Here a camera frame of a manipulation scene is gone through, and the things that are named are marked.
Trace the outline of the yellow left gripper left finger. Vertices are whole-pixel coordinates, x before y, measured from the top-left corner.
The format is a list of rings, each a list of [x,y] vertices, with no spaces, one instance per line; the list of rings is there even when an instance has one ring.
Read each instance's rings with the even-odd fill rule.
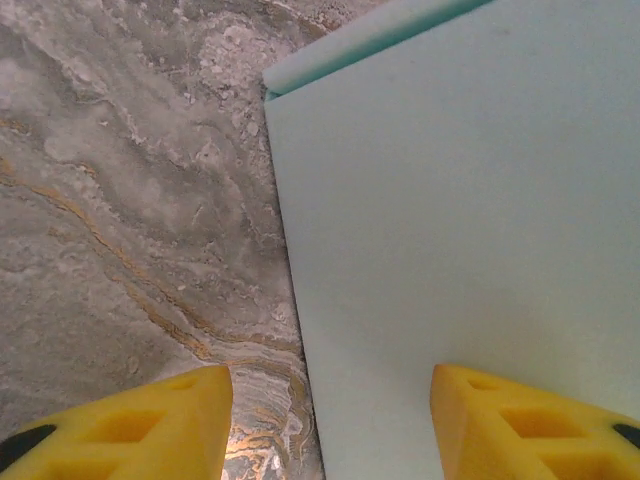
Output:
[[[4,479],[218,479],[231,428],[225,366],[33,421],[1,442]]]

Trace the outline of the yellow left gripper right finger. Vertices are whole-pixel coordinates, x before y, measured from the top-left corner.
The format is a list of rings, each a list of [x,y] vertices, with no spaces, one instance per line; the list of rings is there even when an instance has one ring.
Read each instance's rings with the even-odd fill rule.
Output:
[[[639,423],[466,367],[435,366],[430,411],[447,479],[636,479]]]

